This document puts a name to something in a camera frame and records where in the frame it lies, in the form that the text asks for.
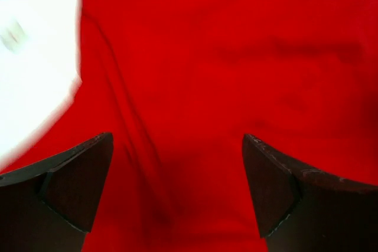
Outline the red t shirt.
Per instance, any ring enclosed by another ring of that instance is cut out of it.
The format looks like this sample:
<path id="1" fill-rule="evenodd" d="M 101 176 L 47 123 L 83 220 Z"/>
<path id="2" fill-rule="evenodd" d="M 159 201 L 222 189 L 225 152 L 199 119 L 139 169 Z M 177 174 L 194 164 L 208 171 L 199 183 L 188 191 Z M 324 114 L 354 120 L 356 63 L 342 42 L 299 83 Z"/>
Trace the red t shirt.
<path id="1" fill-rule="evenodd" d="M 111 132 L 84 251 L 265 251 L 245 134 L 377 184 L 377 0 L 81 0 L 81 85 L 11 171 Z"/>

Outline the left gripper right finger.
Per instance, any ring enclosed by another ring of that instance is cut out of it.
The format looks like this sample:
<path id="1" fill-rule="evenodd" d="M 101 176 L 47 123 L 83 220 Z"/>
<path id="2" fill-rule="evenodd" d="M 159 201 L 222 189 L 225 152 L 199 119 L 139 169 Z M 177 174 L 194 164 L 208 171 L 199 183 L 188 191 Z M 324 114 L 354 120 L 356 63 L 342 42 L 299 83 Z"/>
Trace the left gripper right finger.
<path id="1" fill-rule="evenodd" d="M 243 163 L 269 251 L 376 251 L 377 186 L 345 179 L 245 135 Z"/>

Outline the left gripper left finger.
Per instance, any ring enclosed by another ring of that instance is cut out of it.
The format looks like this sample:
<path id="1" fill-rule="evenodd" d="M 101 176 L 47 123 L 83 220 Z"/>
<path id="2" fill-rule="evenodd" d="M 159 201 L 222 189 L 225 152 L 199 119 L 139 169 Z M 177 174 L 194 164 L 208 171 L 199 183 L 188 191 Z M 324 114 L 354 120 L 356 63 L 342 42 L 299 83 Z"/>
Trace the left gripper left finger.
<path id="1" fill-rule="evenodd" d="M 1 251 L 81 251 L 113 154 L 102 133 L 1 175 Z"/>

